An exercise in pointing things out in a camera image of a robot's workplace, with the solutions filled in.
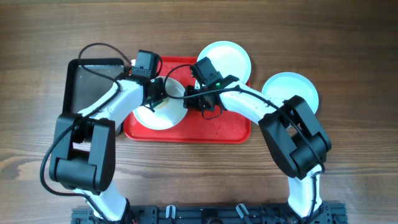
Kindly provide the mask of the green yellow sponge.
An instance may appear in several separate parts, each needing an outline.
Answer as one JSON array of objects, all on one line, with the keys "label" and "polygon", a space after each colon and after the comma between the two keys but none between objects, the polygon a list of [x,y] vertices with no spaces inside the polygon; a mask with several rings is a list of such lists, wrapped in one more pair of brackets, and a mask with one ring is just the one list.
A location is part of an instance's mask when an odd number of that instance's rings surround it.
[{"label": "green yellow sponge", "polygon": [[169,102],[168,98],[164,98],[162,100],[156,101],[155,103],[152,104],[153,109],[158,110],[167,105]]}]

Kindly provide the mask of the light blue plate top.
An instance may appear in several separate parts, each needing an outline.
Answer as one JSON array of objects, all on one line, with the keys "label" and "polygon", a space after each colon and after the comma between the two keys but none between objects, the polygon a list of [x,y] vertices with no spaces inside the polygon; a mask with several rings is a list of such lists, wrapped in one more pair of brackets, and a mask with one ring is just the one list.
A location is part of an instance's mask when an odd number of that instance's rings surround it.
[{"label": "light blue plate top", "polygon": [[248,85],[252,70],[251,59],[240,45],[226,40],[213,42],[200,52],[197,62],[204,57],[210,59],[223,78],[232,75]]}]

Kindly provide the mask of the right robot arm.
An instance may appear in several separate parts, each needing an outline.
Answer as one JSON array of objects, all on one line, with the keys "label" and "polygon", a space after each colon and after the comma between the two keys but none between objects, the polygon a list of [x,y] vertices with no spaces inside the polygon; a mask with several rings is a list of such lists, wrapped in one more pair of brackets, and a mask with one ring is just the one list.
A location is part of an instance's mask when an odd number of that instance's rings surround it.
[{"label": "right robot arm", "polygon": [[314,221],[322,205],[319,190],[331,141],[308,103],[298,95],[274,101],[229,75],[212,86],[187,86],[187,107],[220,106],[256,123],[278,168],[289,178],[287,204],[302,223]]}]

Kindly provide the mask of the light blue plate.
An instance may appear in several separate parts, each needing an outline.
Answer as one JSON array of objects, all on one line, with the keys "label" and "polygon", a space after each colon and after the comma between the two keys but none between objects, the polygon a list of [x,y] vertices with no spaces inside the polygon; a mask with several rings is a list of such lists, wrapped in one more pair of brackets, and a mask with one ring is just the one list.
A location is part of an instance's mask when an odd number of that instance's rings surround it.
[{"label": "light blue plate", "polygon": [[197,62],[204,57],[210,59],[223,78],[232,75],[248,85],[252,70],[251,59],[240,45],[226,40],[213,42],[200,52]]},{"label": "light blue plate", "polygon": [[297,95],[302,97],[313,113],[318,110],[320,99],[314,84],[298,73],[281,72],[268,79],[261,91],[272,99],[288,100]]}]

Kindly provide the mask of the white plate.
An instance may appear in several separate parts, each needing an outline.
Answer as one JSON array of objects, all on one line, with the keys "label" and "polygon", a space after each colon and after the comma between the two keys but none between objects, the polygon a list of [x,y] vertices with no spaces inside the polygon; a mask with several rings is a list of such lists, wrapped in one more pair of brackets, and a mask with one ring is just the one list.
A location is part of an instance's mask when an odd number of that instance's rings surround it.
[{"label": "white plate", "polygon": [[183,107],[183,100],[169,98],[167,105],[155,110],[140,106],[133,111],[134,117],[146,128],[153,130],[165,130],[176,126],[187,114]]}]

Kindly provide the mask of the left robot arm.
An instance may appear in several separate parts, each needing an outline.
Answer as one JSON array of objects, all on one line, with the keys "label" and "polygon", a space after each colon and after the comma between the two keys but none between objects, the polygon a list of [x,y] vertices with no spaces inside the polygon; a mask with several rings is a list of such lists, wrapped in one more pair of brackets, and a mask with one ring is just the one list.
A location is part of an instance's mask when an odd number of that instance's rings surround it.
[{"label": "left robot arm", "polygon": [[40,167],[44,188],[51,194],[84,198],[101,223],[133,223],[129,200],[113,182],[116,128],[134,109],[163,98],[161,78],[114,80],[91,105],[78,113],[62,113]]}]

